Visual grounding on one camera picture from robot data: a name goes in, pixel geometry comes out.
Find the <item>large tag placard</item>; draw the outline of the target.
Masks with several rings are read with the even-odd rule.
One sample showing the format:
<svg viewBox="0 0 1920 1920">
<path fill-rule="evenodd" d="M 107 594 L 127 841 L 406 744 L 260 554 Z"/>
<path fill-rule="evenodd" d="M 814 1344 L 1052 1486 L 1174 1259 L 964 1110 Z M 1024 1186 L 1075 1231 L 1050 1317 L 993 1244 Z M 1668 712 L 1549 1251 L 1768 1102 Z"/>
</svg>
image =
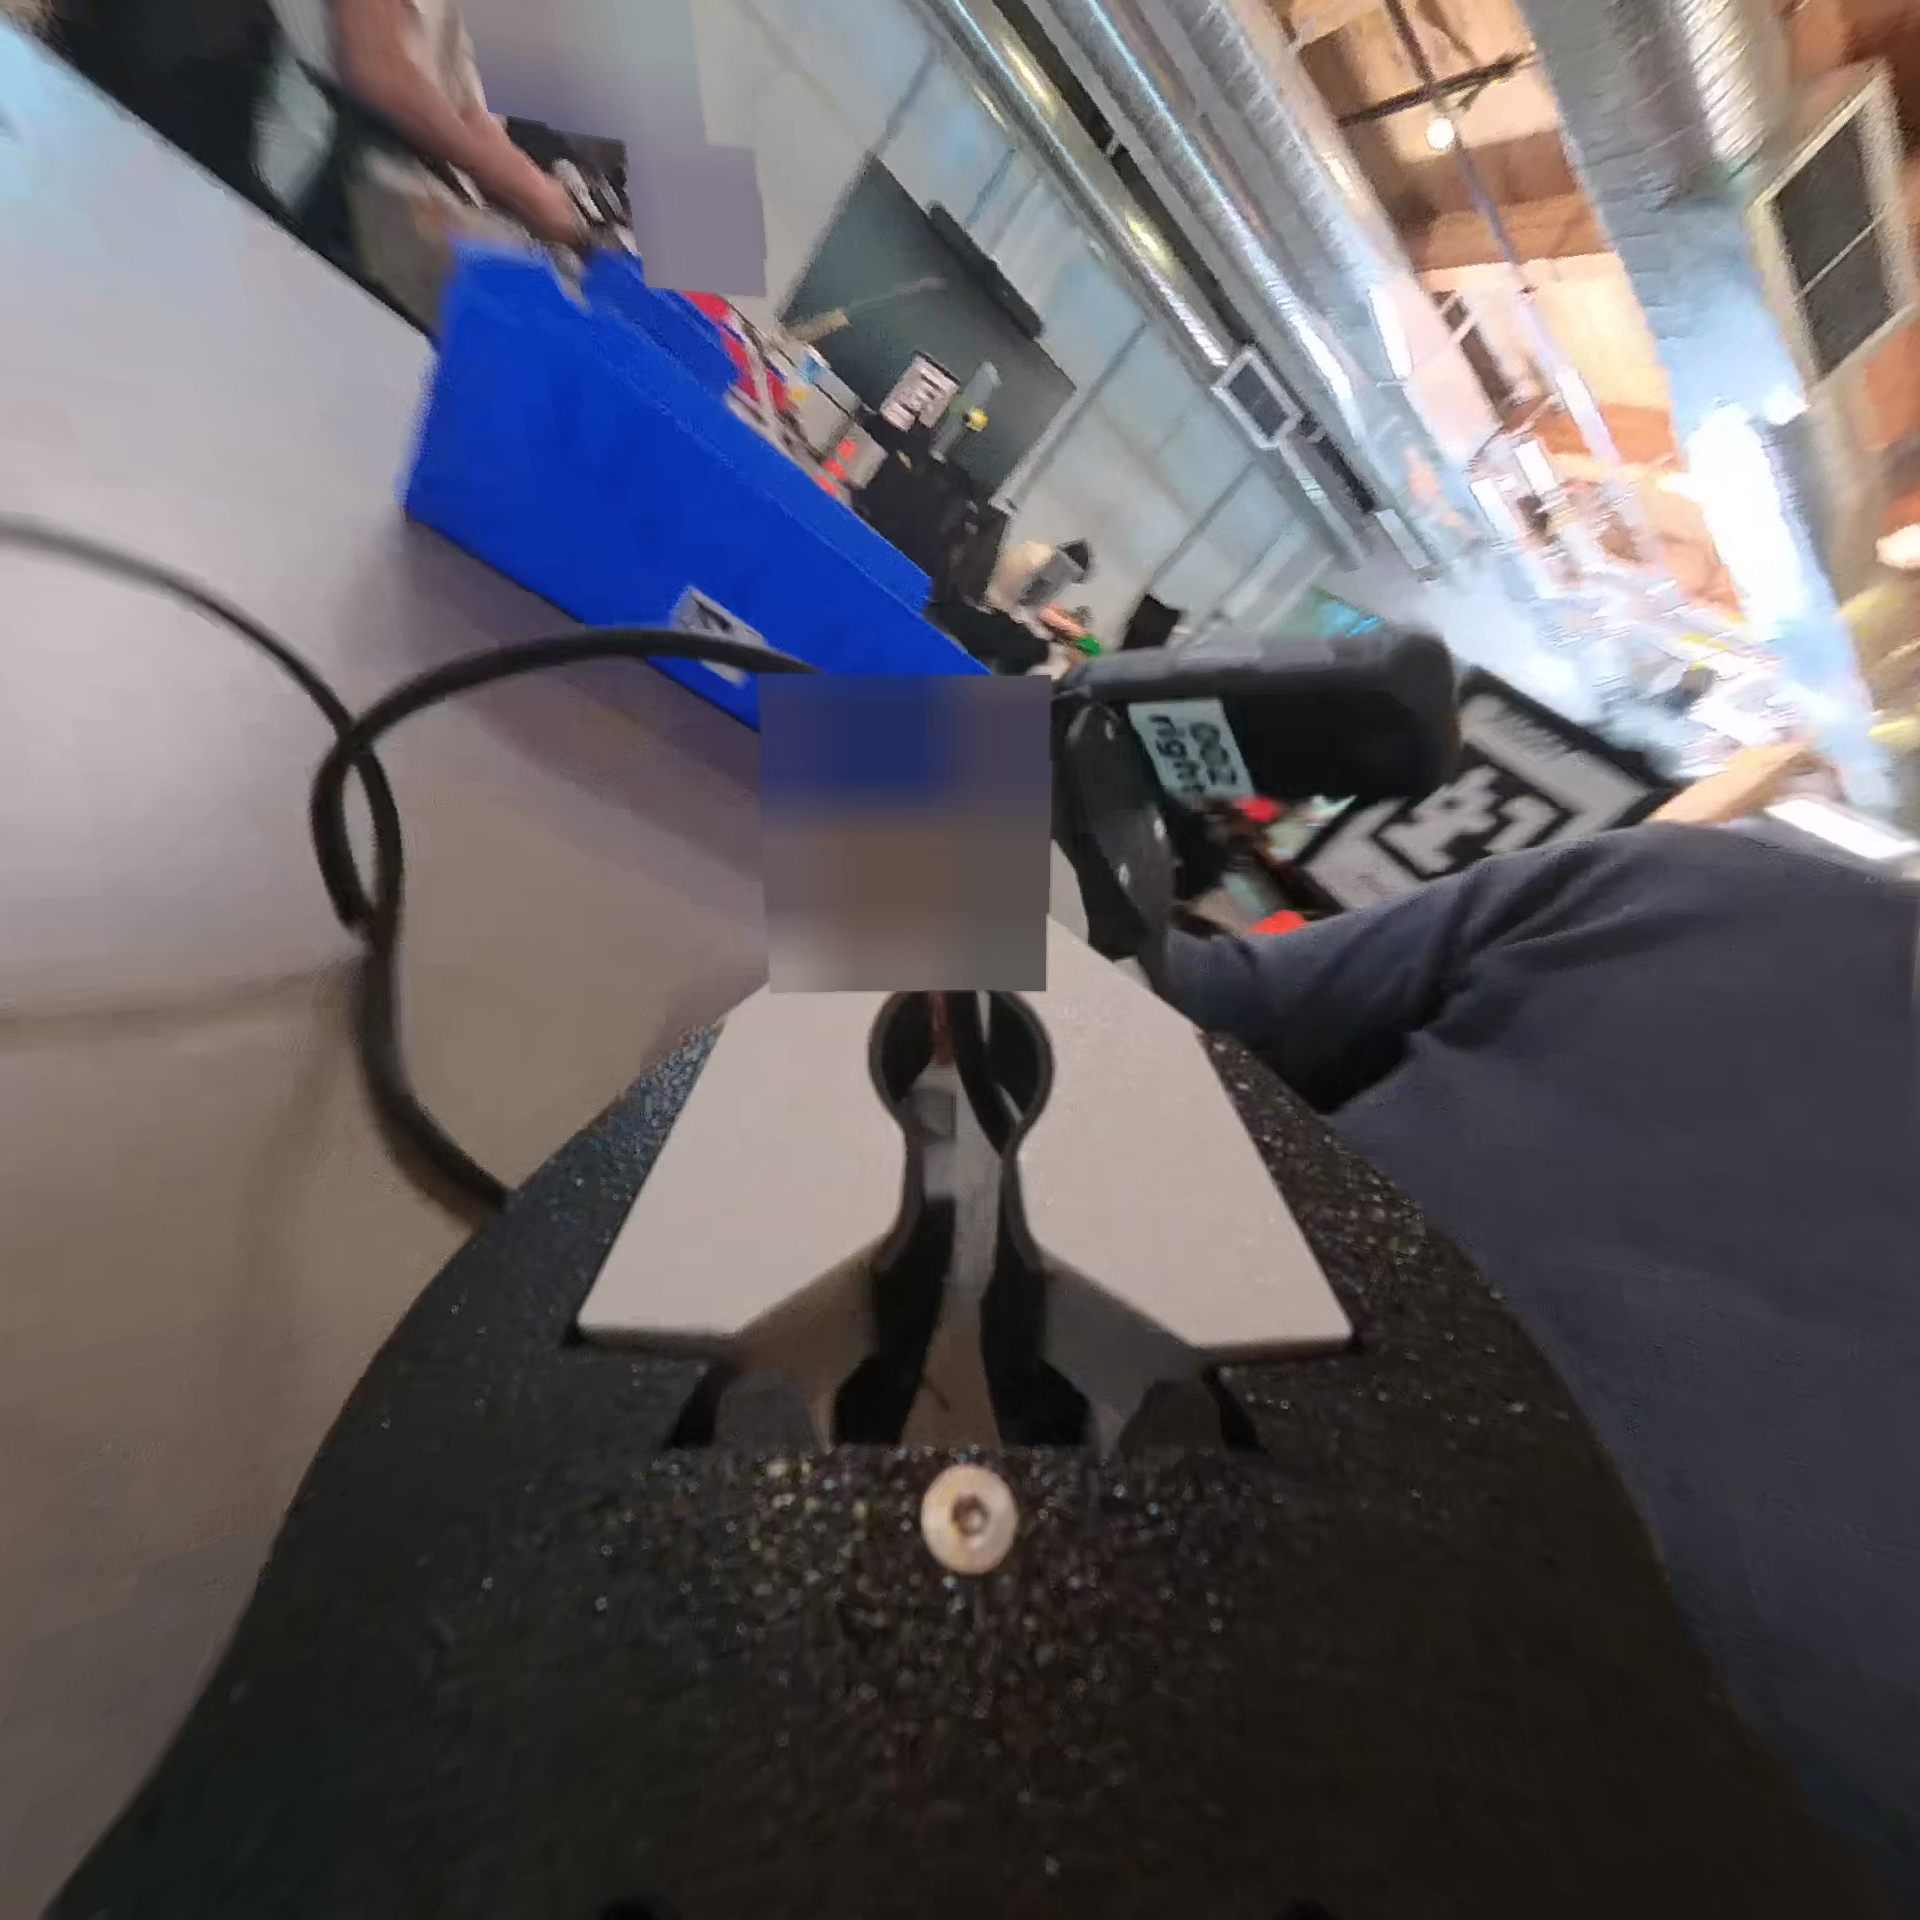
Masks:
<svg viewBox="0 0 1920 1920">
<path fill-rule="evenodd" d="M 1625 828 L 1677 787 L 1497 676 L 1458 683 L 1451 775 L 1418 800 L 1353 804 L 1313 835 L 1297 870 L 1335 911 L 1365 908 L 1494 857 Z"/>
</svg>

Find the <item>large blue plastic bin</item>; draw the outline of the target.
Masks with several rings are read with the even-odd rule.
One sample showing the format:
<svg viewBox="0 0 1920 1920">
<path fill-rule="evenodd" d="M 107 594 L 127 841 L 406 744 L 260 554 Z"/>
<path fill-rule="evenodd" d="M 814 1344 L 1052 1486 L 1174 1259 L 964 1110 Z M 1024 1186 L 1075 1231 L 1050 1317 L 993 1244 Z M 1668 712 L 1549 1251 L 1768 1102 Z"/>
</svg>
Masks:
<svg viewBox="0 0 1920 1920">
<path fill-rule="evenodd" d="M 928 575 L 729 403 L 717 329 L 599 252 L 463 243 L 398 501 L 589 627 L 675 629 L 858 678 L 981 678 Z"/>
</svg>

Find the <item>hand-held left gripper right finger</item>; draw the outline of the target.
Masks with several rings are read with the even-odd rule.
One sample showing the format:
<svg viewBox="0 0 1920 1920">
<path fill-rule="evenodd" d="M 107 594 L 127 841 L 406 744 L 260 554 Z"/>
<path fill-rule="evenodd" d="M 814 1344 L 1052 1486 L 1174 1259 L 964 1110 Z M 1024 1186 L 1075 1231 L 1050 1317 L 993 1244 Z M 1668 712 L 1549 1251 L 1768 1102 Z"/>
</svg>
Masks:
<svg viewBox="0 0 1920 1920">
<path fill-rule="evenodd" d="M 1253 1447 L 1229 1372 L 1353 1327 L 1197 1029 L 1057 920 L 1043 984 L 967 998 L 1001 1447 Z"/>
</svg>

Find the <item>dark wall screen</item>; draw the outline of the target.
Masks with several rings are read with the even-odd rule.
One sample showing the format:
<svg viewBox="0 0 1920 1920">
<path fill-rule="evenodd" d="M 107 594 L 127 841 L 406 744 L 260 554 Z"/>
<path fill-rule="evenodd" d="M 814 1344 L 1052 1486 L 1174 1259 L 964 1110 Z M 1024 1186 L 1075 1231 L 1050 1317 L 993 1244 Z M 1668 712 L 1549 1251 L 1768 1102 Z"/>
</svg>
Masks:
<svg viewBox="0 0 1920 1920">
<path fill-rule="evenodd" d="M 1072 376 L 1043 348 L 1043 322 L 945 206 L 917 204 L 876 157 L 854 176 L 779 322 L 798 333 L 829 313 L 828 369 L 876 410 L 919 358 L 960 386 L 979 369 L 995 389 L 978 400 L 979 434 L 960 467 L 999 493 L 1073 396 Z"/>
</svg>

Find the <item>long silver air duct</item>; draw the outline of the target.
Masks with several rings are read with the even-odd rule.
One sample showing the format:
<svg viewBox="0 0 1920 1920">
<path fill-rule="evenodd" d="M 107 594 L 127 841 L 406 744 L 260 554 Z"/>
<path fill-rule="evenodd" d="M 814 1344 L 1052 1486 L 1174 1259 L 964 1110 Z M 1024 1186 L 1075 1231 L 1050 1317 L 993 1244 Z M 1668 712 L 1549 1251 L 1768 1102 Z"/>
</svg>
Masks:
<svg viewBox="0 0 1920 1920">
<path fill-rule="evenodd" d="M 1476 547 L 1411 348 L 1426 296 L 1283 36 L 1249 4 L 923 4 L 1187 358 L 1270 381 L 1266 452 L 1356 564 Z"/>
</svg>

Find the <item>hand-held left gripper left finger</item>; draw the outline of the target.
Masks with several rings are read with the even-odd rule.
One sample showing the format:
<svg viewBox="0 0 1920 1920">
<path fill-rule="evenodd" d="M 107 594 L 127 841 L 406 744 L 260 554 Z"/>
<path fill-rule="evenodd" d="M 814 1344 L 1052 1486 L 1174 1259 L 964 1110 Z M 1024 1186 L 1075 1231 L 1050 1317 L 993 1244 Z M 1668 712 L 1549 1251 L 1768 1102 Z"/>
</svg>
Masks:
<svg viewBox="0 0 1920 1920">
<path fill-rule="evenodd" d="M 760 990 L 720 1026 L 578 1336 L 768 1379 L 821 1443 L 893 1444 L 948 1287 L 948 1091 L 923 994 Z"/>
</svg>

